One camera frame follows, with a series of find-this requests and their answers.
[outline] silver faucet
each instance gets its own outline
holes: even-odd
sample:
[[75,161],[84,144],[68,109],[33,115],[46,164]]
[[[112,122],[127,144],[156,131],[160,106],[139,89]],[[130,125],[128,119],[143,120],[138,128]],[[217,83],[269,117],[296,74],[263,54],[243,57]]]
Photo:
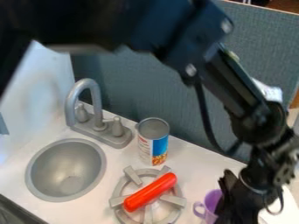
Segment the silver faucet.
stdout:
[[78,100],[79,95],[86,88],[89,88],[92,101],[94,105],[94,127],[97,130],[104,130],[107,125],[103,122],[103,113],[101,111],[101,91],[99,85],[92,79],[83,79],[77,81],[71,92],[66,98],[66,125],[72,127],[75,125],[76,116],[75,116],[75,104]]
[[[87,88],[91,92],[94,115],[86,114],[87,112],[84,110],[84,119],[79,119],[79,117],[76,117],[78,115],[77,111],[75,111],[76,102],[80,93]],[[66,125],[72,130],[97,139],[116,149],[125,147],[132,139],[132,131],[122,126],[119,116],[114,117],[114,119],[105,120],[103,118],[101,91],[99,85],[92,79],[83,79],[75,83],[66,98],[65,113]]]

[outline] cubicle wall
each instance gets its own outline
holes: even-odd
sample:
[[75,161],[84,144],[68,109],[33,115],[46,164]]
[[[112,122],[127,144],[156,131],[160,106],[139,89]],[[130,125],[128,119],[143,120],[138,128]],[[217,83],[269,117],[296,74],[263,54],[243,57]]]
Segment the cubicle wall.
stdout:
[[[299,16],[238,3],[219,5],[235,23],[227,46],[254,78],[280,86],[287,106],[299,77]],[[105,109],[135,121],[161,117],[172,135],[212,150],[194,90],[153,56],[126,47],[117,53],[77,55],[73,70],[76,79],[90,77],[100,83]],[[227,148],[235,139],[227,114],[212,95],[207,94],[207,101],[216,137]],[[247,160],[248,153],[243,146],[236,158]]]

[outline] cable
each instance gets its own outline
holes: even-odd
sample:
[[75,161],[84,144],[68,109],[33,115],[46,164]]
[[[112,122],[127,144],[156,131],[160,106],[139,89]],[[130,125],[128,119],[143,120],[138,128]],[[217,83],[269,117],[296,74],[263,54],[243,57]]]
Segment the cable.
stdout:
[[240,141],[239,139],[237,139],[228,150],[223,150],[219,146],[219,144],[218,144],[218,142],[215,138],[215,135],[212,131],[212,125],[211,125],[211,120],[210,120],[208,108],[206,106],[205,93],[204,93],[203,85],[202,85],[201,82],[198,82],[197,84],[195,84],[194,87],[195,87],[196,94],[197,94],[197,97],[198,97],[199,110],[200,110],[200,113],[201,113],[201,119],[202,119],[202,122],[204,124],[205,133],[206,133],[207,138],[209,139],[212,146],[219,153],[221,153],[223,155],[227,155],[227,156],[234,155],[236,153],[236,151],[239,149],[239,147],[242,145],[243,142]]

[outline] tin can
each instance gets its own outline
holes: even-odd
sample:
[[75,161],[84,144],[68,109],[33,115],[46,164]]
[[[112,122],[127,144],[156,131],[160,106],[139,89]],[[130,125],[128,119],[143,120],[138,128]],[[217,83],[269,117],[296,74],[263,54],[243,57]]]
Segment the tin can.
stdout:
[[160,118],[150,117],[139,122],[139,157],[147,165],[160,165],[167,158],[169,124]]

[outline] white countertop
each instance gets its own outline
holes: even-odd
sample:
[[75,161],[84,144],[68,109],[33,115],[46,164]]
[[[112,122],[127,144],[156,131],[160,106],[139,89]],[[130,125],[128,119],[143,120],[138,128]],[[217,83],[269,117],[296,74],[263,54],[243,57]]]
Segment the white countertop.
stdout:
[[[109,112],[104,112],[105,118],[112,115]],[[124,118],[122,122],[135,132],[135,122]],[[128,165],[132,165],[134,169],[150,168],[143,164],[138,157],[136,139],[133,139],[126,148],[116,150],[70,130],[65,126],[64,117],[60,117],[41,136],[24,145],[5,164],[0,166],[0,193],[51,224],[119,223],[113,210],[109,207],[108,200],[111,198],[119,178],[123,176],[122,169]],[[24,182],[25,168],[35,153],[48,144],[65,138],[83,138],[98,144],[107,158],[106,172],[101,182],[91,192],[78,199],[60,203],[43,201],[32,195],[27,189]],[[223,176],[225,169],[238,173],[244,167],[240,162],[173,136],[170,136],[169,139],[168,159],[164,164],[155,168],[161,169],[163,165],[169,166],[176,173],[178,183],[187,198],[187,206],[177,220],[178,224],[200,223],[200,219],[192,212],[192,204],[197,200],[203,200],[209,190],[219,188],[218,179]],[[299,213],[296,203],[289,191],[287,191],[287,196],[285,199],[286,209],[284,209],[287,211],[284,212],[286,214],[284,216],[289,217],[289,220],[284,223],[298,223]]]

